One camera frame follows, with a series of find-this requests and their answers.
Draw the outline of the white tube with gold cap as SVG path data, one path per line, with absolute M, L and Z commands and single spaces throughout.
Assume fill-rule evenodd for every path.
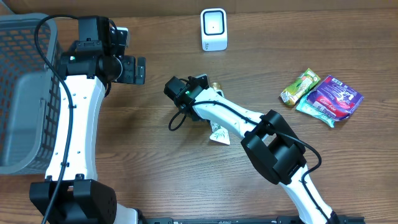
M 210 86 L 217 92 L 217 94 L 224 97 L 224 93 L 219 83 L 212 82 Z M 210 126 L 212 131 L 212 134 L 210 135 L 210 140 L 221 144 L 230 145 L 229 132 L 226 128 L 212 121 L 210 121 Z

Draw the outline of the green yellow snack pouch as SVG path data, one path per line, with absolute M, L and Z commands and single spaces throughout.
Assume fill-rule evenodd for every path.
M 304 71 L 295 81 L 286 87 L 280 97 L 288 106 L 294 106 L 303 95 L 315 87 L 321 78 L 310 68 Z

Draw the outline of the teal package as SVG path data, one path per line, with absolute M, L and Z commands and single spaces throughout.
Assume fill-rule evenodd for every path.
M 335 127 L 335 121 L 332 118 L 327 116 L 325 113 L 322 113 L 321 111 L 315 109 L 304 101 L 300 101 L 300 103 L 296 106 L 296 110 L 323 121 L 331 128 Z

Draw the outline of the purple snack package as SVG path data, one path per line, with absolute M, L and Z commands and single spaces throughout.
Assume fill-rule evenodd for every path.
M 349 118 L 364 96 L 334 76 L 328 75 L 312 90 L 306 102 L 335 121 Z

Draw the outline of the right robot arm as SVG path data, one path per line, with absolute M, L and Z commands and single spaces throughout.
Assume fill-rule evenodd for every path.
M 276 111 L 266 114 L 245 109 L 221 96 L 209 86 L 207 75 L 172 77 L 164 93 L 178 113 L 194 121 L 211 121 L 241 140 L 252 166 L 266 180 L 281 186 L 294 203 L 304 223 L 339 223 L 336 212 L 322 199 L 310 173 L 321 162 L 308 168 L 304 157 L 309 144 L 301 141 Z

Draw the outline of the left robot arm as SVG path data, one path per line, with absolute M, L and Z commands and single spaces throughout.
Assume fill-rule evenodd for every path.
M 113 83 L 142 85 L 146 60 L 125 55 L 129 31 L 103 16 L 77 18 L 79 37 L 48 63 L 59 80 L 56 137 L 43 182 L 29 197 L 44 223 L 139 223 L 140 211 L 118 203 L 114 189 L 98 181 L 96 133 L 102 101 Z

